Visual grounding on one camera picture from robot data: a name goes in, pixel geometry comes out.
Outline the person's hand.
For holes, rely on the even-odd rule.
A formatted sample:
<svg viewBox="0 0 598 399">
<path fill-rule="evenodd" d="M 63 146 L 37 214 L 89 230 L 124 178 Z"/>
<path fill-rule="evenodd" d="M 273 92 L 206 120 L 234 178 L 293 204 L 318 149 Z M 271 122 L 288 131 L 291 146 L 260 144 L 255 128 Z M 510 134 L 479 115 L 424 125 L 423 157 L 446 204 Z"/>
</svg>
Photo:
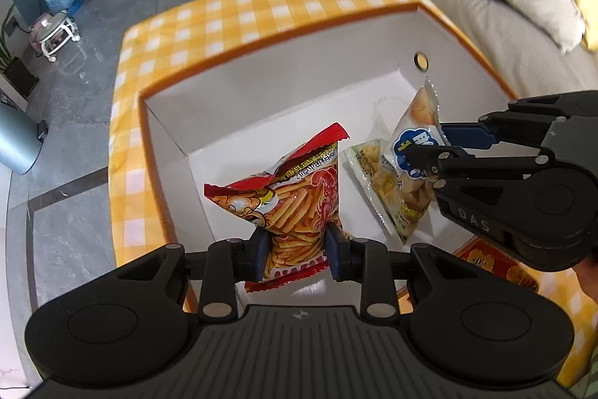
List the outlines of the person's hand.
<svg viewBox="0 0 598 399">
<path fill-rule="evenodd" d="M 598 303 L 598 261 L 596 257 L 587 256 L 574 267 L 582 291 Z"/>
</svg>

